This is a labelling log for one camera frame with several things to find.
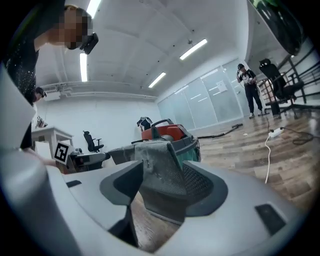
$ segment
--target trousers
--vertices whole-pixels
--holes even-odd
[[[248,84],[244,86],[244,89],[245,89],[246,99],[248,100],[250,113],[253,113],[255,110],[254,100],[258,106],[258,109],[262,110],[262,104],[259,98],[257,86],[255,84]]]

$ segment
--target power strip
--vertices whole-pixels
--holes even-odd
[[[269,132],[269,137],[275,138],[275,137],[279,136],[283,131],[284,131],[283,129],[277,128],[273,132],[272,131]]]

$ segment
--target chair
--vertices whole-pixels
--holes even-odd
[[[101,144],[101,145],[100,145],[100,140],[101,140],[101,138],[97,139],[97,141],[98,141],[98,146],[96,146],[95,143],[94,143],[95,138],[92,138],[91,135],[90,135],[90,133],[89,133],[88,131],[83,131],[83,136],[84,136],[86,142],[88,143],[88,150],[89,150],[89,152],[96,152],[96,153],[98,153],[98,152],[100,152],[99,149],[101,149],[101,148],[103,148],[103,147],[105,146],[104,144]]]
[[[297,119],[297,115],[295,109],[306,109],[307,106],[294,104],[293,100],[295,101],[297,97],[295,96],[295,92],[299,90],[303,90],[304,82],[299,81],[294,83],[295,80],[293,79],[293,85],[286,85],[287,82],[280,74],[278,68],[271,63],[269,59],[263,59],[260,61],[259,69],[265,76],[272,82],[274,95],[279,99],[276,102],[278,104],[287,103],[290,100],[291,105],[280,111],[278,114],[287,113],[288,110],[293,110],[294,118]]]

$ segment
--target black cable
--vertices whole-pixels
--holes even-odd
[[[267,132],[268,132],[268,134],[269,134],[269,132],[270,132],[270,131],[269,131],[269,128],[270,128],[269,118],[267,117],[266,120],[268,121],[268,129],[267,129]]]
[[[225,132],[217,134],[217,135],[200,136],[197,138],[198,139],[209,139],[209,138],[214,139],[214,138],[222,137],[222,136],[227,135],[227,134],[231,133],[232,131],[238,129],[240,126],[243,126],[243,124],[242,123],[235,124],[232,126],[231,130],[225,131]]]
[[[309,132],[305,132],[305,131],[295,131],[295,130],[292,130],[292,129],[289,129],[289,128],[286,128],[286,127],[280,127],[281,130],[288,130],[288,131],[291,131],[291,132],[294,132],[296,134],[300,134],[301,136],[298,137],[298,138],[294,138],[292,140],[292,143],[296,146],[301,146],[301,145],[304,145],[310,141],[312,141],[314,138],[317,138],[317,139],[320,139],[319,136],[315,136]]]

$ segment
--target black vr headset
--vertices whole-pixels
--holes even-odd
[[[93,23],[91,16],[88,16],[87,12],[82,8],[76,9],[77,15],[85,19],[85,22],[82,23],[82,39],[81,41],[72,42],[68,47],[69,50],[74,50],[79,48],[83,50],[86,55],[90,54],[93,48],[99,41],[98,35],[96,33],[90,33],[93,30]]]

